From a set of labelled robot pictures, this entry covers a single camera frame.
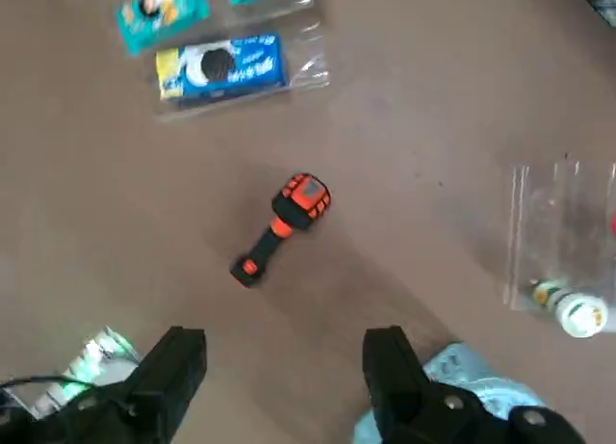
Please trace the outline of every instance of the black handle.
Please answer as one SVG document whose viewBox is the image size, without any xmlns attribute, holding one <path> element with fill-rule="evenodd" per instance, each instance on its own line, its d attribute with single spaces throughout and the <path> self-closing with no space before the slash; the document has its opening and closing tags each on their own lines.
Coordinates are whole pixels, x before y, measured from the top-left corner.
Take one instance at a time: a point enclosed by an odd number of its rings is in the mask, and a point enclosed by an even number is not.
<svg viewBox="0 0 616 444">
<path fill-rule="evenodd" d="M 274 234 L 271 227 L 268 227 L 255 246 L 247 254 L 238 258 L 231 267 L 231 274 L 244 287 L 254 285 L 261 279 L 266 271 L 268 261 L 284 240 Z"/>
<path fill-rule="evenodd" d="M 274 234 L 271 227 L 268 227 L 259 241 L 254 245 L 254 247 L 252 247 L 244 258 L 251 259 L 257 265 L 259 270 L 264 269 L 267 266 L 271 256 L 276 252 L 284 240 L 285 239 Z"/>
</svg>

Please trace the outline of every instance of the clear plastic bag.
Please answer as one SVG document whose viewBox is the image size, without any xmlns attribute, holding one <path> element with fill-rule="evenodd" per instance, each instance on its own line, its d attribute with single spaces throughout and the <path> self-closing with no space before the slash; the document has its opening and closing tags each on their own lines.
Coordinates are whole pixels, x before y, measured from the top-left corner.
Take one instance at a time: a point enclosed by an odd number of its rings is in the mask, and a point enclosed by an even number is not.
<svg viewBox="0 0 616 444">
<path fill-rule="evenodd" d="M 505 304 L 551 312 L 566 330 L 557 307 L 566 298 L 614 306 L 615 173 L 616 165 L 570 160 L 513 170 Z"/>
<path fill-rule="evenodd" d="M 219 100 L 212 99 L 211 96 L 186 100 L 161 98 L 162 81 L 156 73 L 156 53 L 149 55 L 144 61 L 144 67 L 152 70 L 146 79 L 151 84 L 152 106 L 156 117 L 161 121 L 170 121 L 264 95 L 320 88 L 329 84 L 323 31 L 320 17 L 315 12 L 297 13 L 258 23 L 238 24 L 200 38 L 192 38 L 189 42 L 182 42 L 179 39 L 170 46 L 170 50 L 185 45 L 220 43 L 219 41 L 228 39 L 255 38 L 266 34 L 276 34 L 280 41 L 284 83 L 280 86 L 255 90 L 245 95 L 222 96 Z"/>
</svg>

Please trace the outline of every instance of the cookie package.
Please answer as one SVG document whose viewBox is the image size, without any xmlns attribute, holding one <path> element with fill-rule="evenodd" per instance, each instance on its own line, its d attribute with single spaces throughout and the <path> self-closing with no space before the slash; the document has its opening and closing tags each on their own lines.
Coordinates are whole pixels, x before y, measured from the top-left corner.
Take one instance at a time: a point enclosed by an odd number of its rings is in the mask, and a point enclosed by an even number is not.
<svg viewBox="0 0 616 444">
<path fill-rule="evenodd" d="M 276 34 L 159 51 L 156 71 L 161 100 L 179 104 L 218 102 L 287 85 Z"/>
</svg>

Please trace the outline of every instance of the cookie image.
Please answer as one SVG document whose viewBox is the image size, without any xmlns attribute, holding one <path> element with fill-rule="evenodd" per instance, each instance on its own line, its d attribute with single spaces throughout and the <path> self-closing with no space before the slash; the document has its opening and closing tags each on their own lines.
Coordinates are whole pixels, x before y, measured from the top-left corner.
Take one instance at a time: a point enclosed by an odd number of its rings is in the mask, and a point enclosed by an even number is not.
<svg viewBox="0 0 616 444">
<path fill-rule="evenodd" d="M 235 59 L 223 48 L 206 51 L 201 58 L 201 71 L 211 82 L 225 80 L 235 68 Z"/>
</svg>

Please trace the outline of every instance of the blue snack package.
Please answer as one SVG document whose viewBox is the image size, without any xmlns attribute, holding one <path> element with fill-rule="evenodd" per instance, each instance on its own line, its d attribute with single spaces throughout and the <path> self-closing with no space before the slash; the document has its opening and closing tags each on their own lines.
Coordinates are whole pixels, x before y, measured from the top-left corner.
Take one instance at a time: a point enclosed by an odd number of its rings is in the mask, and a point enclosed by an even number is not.
<svg viewBox="0 0 616 444">
<path fill-rule="evenodd" d="M 210 103 L 286 85 L 276 34 L 182 46 L 156 53 L 161 100 Z"/>
<path fill-rule="evenodd" d="M 129 0 L 115 14 L 131 55 L 191 27 L 210 15 L 207 0 Z"/>
</svg>

